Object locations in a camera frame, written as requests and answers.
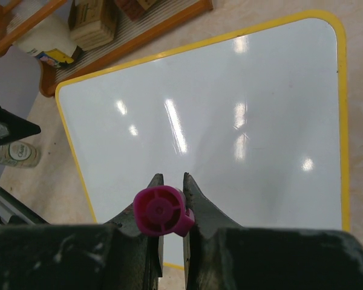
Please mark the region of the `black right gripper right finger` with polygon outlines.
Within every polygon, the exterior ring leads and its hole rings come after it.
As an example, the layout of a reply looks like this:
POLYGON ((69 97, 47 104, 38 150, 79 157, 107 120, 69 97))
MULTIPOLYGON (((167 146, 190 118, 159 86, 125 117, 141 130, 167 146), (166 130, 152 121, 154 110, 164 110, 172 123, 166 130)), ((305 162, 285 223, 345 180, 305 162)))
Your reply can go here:
POLYGON ((195 219, 183 238, 186 289, 235 289, 226 238, 230 229, 243 227, 205 197, 188 172, 183 176, 183 194, 195 219))

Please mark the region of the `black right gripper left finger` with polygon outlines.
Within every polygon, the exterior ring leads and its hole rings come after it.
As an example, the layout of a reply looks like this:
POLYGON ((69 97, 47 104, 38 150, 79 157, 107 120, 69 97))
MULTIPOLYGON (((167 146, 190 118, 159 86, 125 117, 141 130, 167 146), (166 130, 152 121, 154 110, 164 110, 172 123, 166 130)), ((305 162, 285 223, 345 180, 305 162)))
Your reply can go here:
POLYGON ((163 276, 163 238, 150 237, 139 230, 132 204, 107 224, 117 230, 117 252, 112 259, 117 288, 158 289, 163 276))

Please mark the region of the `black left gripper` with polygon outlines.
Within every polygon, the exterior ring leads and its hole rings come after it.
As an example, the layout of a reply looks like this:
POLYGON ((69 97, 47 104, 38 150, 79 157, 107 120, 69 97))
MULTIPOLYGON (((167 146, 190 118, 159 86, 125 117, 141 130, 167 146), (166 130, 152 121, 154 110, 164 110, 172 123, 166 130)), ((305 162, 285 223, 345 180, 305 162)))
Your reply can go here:
POLYGON ((41 133, 40 126, 0 106, 0 146, 41 133))

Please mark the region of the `white marker pen magenta cap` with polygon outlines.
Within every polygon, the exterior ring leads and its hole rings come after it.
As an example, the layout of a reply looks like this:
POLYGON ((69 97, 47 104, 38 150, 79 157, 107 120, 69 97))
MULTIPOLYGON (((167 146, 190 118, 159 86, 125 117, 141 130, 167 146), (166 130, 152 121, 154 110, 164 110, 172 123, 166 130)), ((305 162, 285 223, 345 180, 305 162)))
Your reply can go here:
POLYGON ((138 229, 150 237, 170 233, 185 237, 195 224, 184 193, 175 187, 158 185, 141 190, 132 206, 138 229))

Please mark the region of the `yellow framed whiteboard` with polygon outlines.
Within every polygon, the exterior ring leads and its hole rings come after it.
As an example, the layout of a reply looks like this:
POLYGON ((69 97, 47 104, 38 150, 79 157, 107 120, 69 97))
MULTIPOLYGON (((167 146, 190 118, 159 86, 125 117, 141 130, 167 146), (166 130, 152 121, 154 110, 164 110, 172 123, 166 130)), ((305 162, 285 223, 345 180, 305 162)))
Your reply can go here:
POLYGON ((82 77, 56 102, 93 220, 156 173, 246 227, 350 230, 347 46, 306 10, 82 77))

